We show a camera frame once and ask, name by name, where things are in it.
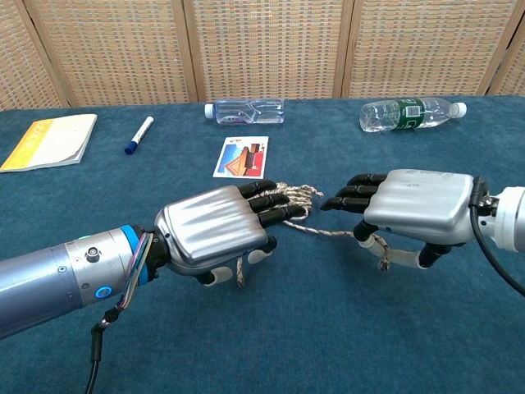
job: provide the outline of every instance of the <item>robotic arm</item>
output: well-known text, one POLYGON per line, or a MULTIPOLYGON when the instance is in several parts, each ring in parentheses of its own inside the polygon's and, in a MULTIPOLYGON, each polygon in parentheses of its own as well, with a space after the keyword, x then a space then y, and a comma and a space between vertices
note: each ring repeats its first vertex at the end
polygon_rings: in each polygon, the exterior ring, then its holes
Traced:
MULTIPOLYGON (((491 195, 479 177, 407 169, 386 175, 357 175, 321 209, 362 213, 363 220, 354 228, 355 238, 380 257, 384 257, 385 249, 373 236, 377 230, 426 243, 420 252, 392 250, 389 258, 393 263, 429 268, 452 246, 477 239, 486 257, 502 274, 501 268, 495 266, 494 256, 487 255, 490 251, 482 236, 489 236, 501 249, 524 252, 524 195, 524 187, 507 187, 500 194, 491 195)), ((522 292, 512 278, 502 276, 522 292)))
POLYGON ((264 259, 277 246, 265 228, 304 214, 296 205, 272 208, 289 202, 282 194, 253 198, 275 188, 271 181, 222 187, 167 205, 152 231, 126 225, 0 262, 0 339, 121 294, 134 270, 136 286, 163 265, 205 286, 228 280, 227 260, 264 259), (144 264, 136 266, 146 236, 144 264))

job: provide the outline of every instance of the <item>twisted rope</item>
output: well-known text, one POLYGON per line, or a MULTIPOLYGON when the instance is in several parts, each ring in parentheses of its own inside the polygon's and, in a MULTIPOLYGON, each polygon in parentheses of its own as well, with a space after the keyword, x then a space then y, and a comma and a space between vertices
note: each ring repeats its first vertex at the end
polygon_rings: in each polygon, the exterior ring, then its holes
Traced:
MULTIPOLYGON (((265 195, 274 195, 276 193, 282 193, 284 195, 287 195, 290 199, 290 202, 288 204, 283 205, 277 205, 275 208, 285 207, 288 205, 299 205, 304 208, 305 214, 300 217, 291 218, 290 221, 285 220, 283 223, 288 226, 292 227, 296 230, 300 230, 303 232, 307 232, 310 234, 317 234, 321 236, 351 236, 354 238, 354 232, 353 231, 328 231, 328 230, 322 230, 317 229, 313 227, 306 227, 301 226, 299 224, 293 223, 292 221, 303 221, 306 220, 308 215, 312 212, 312 204, 313 204, 313 196, 317 196, 319 198, 324 197, 324 193, 317 190, 315 187, 310 185, 301 185, 301 186, 288 186, 285 182, 279 182, 277 183, 277 188, 274 190, 267 190, 263 191, 259 195, 255 195, 252 197, 252 199, 255 199, 257 197, 263 197, 265 195)), ((389 246, 386 243, 386 241, 381 238, 380 236, 373 234, 372 235, 374 239, 383 247, 385 250, 384 257, 379 261, 377 267, 382 271, 387 271, 390 268, 390 260, 388 258, 388 249, 389 246)), ((239 287, 244 286, 244 274, 243 274, 243 258, 242 256, 237 258, 237 285, 239 287)))

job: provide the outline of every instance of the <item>marker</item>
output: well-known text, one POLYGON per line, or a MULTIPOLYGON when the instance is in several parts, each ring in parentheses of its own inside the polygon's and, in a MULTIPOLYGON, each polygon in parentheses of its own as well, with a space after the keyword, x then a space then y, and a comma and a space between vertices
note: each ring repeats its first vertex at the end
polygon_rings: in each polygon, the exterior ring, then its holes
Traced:
POLYGON ((128 144, 128 146, 126 146, 126 149, 124 149, 124 152, 126 152, 126 154, 133 154, 133 152, 135 151, 135 149, 137 149, 137 146, 139 146, 140 141, 142 140, 142 138, 146 134, 146 131, 148 131, 148 128, 152 125, 152 123, 153 118, 147 117, 142 126, 139 128, 139 131, 137 131, 137 134, 135 134, 131 142, 128 144))

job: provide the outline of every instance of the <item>felt surface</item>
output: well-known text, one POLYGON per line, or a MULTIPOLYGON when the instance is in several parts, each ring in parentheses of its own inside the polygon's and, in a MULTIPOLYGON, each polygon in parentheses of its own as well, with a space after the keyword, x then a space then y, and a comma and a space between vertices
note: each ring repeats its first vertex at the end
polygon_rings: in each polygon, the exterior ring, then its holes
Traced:
MULTIPOLYGON (((430 128, 364 133, 372 100, 287 101, 283 125, 219 126, 202 104, 0 113, 0 161, 32 121, 98 114, 80 164, 0 174, 0 260, 138 223, 166 204, 248 181, 212 178, 228 136, 270 137, 265 177, 332 196, 353 175, 418 168, 484 176, 493 194, 525 186, 525 98, 466 97, 467 115, 430 128), (135 153, 124 148, 146 116, 135 153)), ((351 230, 361 219, 321 212, 306 223, 351 230)), ((104 335, 94 392, 522 392, 525 300, 475 242, 427 271, 393 266, 350 238, 283 225, 274 254, 235 281, 207 288, 160 270, 104 335)), ((396 249, 421 242, 384 235, 396 249)), ((525 282, 524 257, 496 250, 525 282)), ((84 392, 89 330, 115 298, 0 341, 0 392, 84 392)))

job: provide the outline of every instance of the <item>wall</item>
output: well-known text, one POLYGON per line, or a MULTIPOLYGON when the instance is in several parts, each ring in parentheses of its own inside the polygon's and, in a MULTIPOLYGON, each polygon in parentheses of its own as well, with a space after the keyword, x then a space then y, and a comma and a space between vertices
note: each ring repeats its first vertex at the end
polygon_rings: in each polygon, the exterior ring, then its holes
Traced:
POLYGON ((523 94, 520 0, 0 0, 0 109, 523 94))

